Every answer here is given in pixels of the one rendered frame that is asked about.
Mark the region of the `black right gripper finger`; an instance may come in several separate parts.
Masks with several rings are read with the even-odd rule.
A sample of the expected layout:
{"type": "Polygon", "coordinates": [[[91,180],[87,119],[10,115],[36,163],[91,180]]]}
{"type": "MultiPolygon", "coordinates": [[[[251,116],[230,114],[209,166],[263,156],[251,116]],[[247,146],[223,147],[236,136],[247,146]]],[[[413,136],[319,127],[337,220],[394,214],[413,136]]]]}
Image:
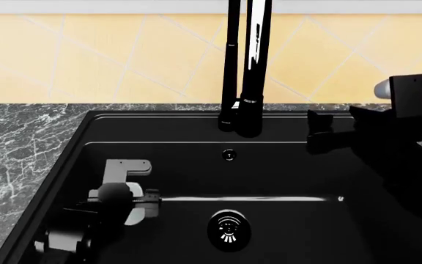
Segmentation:
{"type": "Polygon", "coordinates": [[[356,138],[354,131],[312,133],[307,136],[306,150],[310,154],[325,154],[351,147],[356,138]]]}
{"type": "Polygon", "coordinates": [[[310,133],[332,133],[333,115],[317,114],[315,111],[307,111],[308,129],[310,133]]]}

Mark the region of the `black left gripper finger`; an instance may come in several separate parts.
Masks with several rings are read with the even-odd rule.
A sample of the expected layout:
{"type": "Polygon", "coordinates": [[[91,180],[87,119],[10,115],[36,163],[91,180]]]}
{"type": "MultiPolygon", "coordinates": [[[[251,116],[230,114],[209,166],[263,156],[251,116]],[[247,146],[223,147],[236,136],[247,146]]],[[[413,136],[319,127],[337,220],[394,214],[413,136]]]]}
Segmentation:
{"type": "Polygon", "coordinates": [[[148,188],[144,191],[144,201],[147,203],[160,204],[162,201],[160,191],[158,189],[148,188]]]}
{"type": "Polygon", "coordinates": [[[159,216],[160,205],[158,203],[146,203],[143,204],[143,207],[147,219],[159,216]]]}

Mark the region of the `black kitchen sink basin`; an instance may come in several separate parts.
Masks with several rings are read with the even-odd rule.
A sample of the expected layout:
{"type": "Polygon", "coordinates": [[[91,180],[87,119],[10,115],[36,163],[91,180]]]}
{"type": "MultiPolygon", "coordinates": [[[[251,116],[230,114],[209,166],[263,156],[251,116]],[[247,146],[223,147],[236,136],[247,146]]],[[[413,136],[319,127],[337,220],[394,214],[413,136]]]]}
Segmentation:
{"type": "Polygon", "coordinates": [[[160,191],[159,216],[125,228],[88,264],[394,264],[422,257],[422,220],[350,149],[312,155],[301,111],[268,112],[252,139],[218,129],[213,111],[90,111],[0,249],[36,264],[34,239],[64,206],[102,185],[106,160],[148,160],[127,179],[160,191]],[[222,252],[207,237],[219,210],[251,225],[222,252]]]}

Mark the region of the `black tall sink faucet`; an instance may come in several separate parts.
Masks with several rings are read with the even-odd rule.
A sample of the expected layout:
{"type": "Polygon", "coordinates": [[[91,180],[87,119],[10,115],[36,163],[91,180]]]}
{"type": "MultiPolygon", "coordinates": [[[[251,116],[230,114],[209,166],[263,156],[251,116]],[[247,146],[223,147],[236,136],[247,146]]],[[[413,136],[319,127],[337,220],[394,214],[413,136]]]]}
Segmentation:
{"type": "Polygon", "coordinates": [[[264,83],[273,0],[247,0],[243,87],[237,97],[238,30],[241,0],[228,1],[225,63],[218,128],[244,138],[262,132],[264,83]]]}

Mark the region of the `round black sink drain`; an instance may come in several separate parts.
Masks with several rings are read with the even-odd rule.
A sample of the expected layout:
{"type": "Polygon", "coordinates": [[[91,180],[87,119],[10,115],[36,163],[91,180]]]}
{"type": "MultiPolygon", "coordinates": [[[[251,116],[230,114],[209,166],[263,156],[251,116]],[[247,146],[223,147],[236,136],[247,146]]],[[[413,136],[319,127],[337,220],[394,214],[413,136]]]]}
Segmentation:
{"type": "Polygon", "coordinates": [[[251,225],[247,218],[236,210],[219,210],[208,222],[207,237],[210,243],[222,252],[238,252],[251,241],[251,225]]]}

